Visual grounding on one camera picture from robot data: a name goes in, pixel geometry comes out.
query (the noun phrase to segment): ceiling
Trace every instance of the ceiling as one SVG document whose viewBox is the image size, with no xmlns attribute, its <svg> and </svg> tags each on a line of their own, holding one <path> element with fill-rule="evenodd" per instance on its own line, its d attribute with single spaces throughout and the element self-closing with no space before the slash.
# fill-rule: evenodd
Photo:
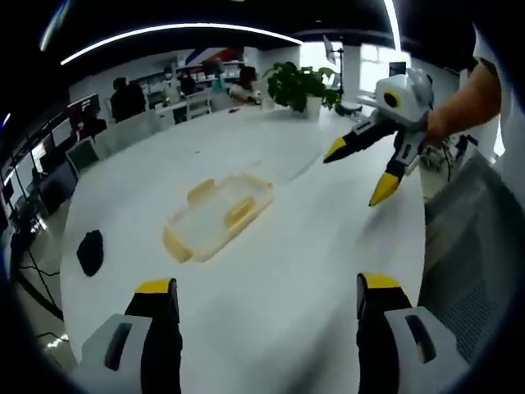
<svg viewBox="0 0 525 394">
<path fill-rule="evenodd" d="M 464 67 L 471 57 L 474 34 L 470 21 L 454 2 L 395 0 L 394 3 L 403 50 L 438 66 L 455 70 Z M 6 127 L 0 131 L 3 150 L 10 144 L 8 140 L 19 139 L 22 130 L 52 101 L 67 101 L 67 86 L 86 75 L 133 58 L 183 48 L 291 45 L 281 39 L 232 30 L 166 30 L 123 39 L 65 66 L 59 65 L 80 49 L 126 31 L 181 22 L 216 22 L 291 36 L 304 31 L 313 33 L 301 36 L 306 40 L 320 39 L 319 33 L 329 30 L 333 38 L 342 36 L 347 44 L 393 45 L 383 0 L 325 0 L 312 4 L 305 0 L 71 0 L 45 53 L 41 53 L 39 42 L 43 32 L 63 2 L 32 2 L 31 12 L 27 12 L 26 2 L 10 2 L 5 15 L 9 16 L 9 26 L 17 28 L 2 27 L 2 37 L 7 37 L 4 48 L 9 77 L 4 78 L 0 93 L 0 117 L 20 108 L 24 108 L 26 116 L 11 117 L 10 130 Z"/>
</svg>

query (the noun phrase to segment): potted plant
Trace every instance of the potted plant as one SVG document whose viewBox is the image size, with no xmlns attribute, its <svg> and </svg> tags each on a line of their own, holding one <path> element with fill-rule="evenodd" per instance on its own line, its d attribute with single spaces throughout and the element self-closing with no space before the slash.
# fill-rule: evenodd
<svg viewBox="0 0 525 394">
<path fill-rule="evenodd" d="M 322 77 L 334 73 L 329 68 L 314 71 L 312 67 L 297 66 L 292 62 L 275 63 L 265 75 L 268 77 L 270 97 L 284 107 L 317 117 L 321 105 L 332 109 L 340 102 L 340 96 L 322 83 Z"/>
</svg>

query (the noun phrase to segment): plastic food container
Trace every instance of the plastic food container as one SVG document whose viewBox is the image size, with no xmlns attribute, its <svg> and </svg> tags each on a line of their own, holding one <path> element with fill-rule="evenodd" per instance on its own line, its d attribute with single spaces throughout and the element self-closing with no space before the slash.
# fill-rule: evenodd
<svg viewBox="0 0 525 394">
<path fill-rule="evenodd" d="M 180 263 L 206 261 L 243 231 L 272 201 L 272 184 L 256 176 L 208 179 L 188 193 L 188 208 L 168 219 L 163 242 Z"/>
</svg>

